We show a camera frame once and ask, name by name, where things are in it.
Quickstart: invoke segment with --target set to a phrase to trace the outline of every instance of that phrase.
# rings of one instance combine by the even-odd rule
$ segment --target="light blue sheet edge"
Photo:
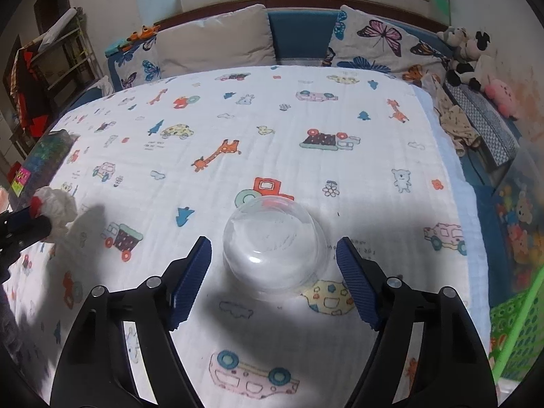
[[[464,178],[461,161],[455,153],[451,138],[444,132],[440,126],[439,118],[434,113],[431,96],[419,87],[413,86],[412,88],[429,119],[432,134],[435,137],[440,156],[449,175],[453,198],[457,205],[459,220],[467,245],[471,293],[471,303],[468,311],[474,326],[478,330],[483,347],[489,352],[491,321],[489,316],[488,256],[481,235],[476,194],[472,186]]]

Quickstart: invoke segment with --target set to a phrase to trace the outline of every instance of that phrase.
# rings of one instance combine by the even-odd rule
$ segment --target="bed sheet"
[[[487,287],[475,202],[427,98],[371,70],[272,66],[160,80],[70,112],[55,129],[80,137],[51,186],[73,194],[80,214],[62,242],[26,250],[5,284],[42,396],[91,288],[135,287],[200,235],[212,262],[172,340],[205,406],[345,404],[375,340],[334,259],[346,235],[387,275],[453,286],[482,317],[483,285],[470,280]],[[301,203],[330,251],[313,288],[273,305],[238,294],[222,265],[228,217],[258,194]],[[126,339],[140,395],[153,401],[130,324]]]

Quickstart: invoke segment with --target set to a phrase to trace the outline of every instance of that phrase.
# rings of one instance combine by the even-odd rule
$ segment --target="blue butterfly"
[[[370,64],[370,62],[366,58],[363,58],[361,56],[356,56],[355,58],[353,58],[353,61],[339,61],[336,66],[349,67],[351,69],[377,70],[378,72],[382,73],[391,72],[391,69],[389,69],[387,66],[376,64],[375,61]]]
[[[141,65],[143,66],[143,70],[147,74],[145,76],[146,81],[151,81],[153,78],[160,78],[160,69],[158,66],[155,66],[154,64],[151,64],[148,60],[142,61]]]
[[[153,45],[157,42],[157,37],[155,35],[153,35],[150,39],[148,39],[144,44],[143,44],[143,50],[150,50]]]
[[[127,50],[124,54],[122,54],[119,58],[115,60],[118,67],[121,67],[126,62],[132,61],[132,58],[134,57],[134,52],[136,52],[140,46],[137,46],[134,49]]]
[[[344,39],[345,24],[342,23],[342,21],[346,19],[347,19],[347,14],[345,13],[345,11],[340,11],[338,13],[338,19],[336,20],[335,30],[334,30],[336,38],[340,40]]]
[[[126,80],[123,80],[123,78],[121,78],[121,85],[123,86],[123,89],[128,89],[132,87],[132,83],[134,83],[134,80],[136,79],[136,74],[137,72],[131,73]]]

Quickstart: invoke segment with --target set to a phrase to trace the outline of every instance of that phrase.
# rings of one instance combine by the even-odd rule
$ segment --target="metal screw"
[[[442,290],[442,293],[444,293],[444,296],[447,296],[449,298],[454,298],[457,296],[456,291],[453,290],[452,287],[445,287],[444,290]]]
[[[93,288],[93,289],[91,290],[91,294],[92,294],[95,298],[97,298],[97,297],[99,297],[99,296],[102,296],[102,295],[104,294],[104,291],[105,291],[105,288],[104,288],[103,286],[99,285],[99,286],[97,286],[97,287],[95,287],[95,288]]]
[[[387,280],[387,285],[389,285],[391,288],[400,288],[402,287],[403,282],[397,277],[390,277]]]
[[[149,288],[157,288],[162,283],[162,280],[158,276],[152,276],[145,281],[145,285]]]

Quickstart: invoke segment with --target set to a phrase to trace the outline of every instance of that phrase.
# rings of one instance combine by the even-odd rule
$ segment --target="blue gripper pad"
[[[365,277],[363,269],[350,250],[348,243],[351,245],[349,238],[344,237],[336,244],[336,263],[342,272],[347,289],[352,295],[359,316],[377,331],[381,325],[381,318],[377,313],[376,293]]]
[[[183,276],[172,293],[172,308],[168,330],[173,331],[189,317],[197,294],[211,262],[211,242],[201,238],[197,251],[188,259]]]

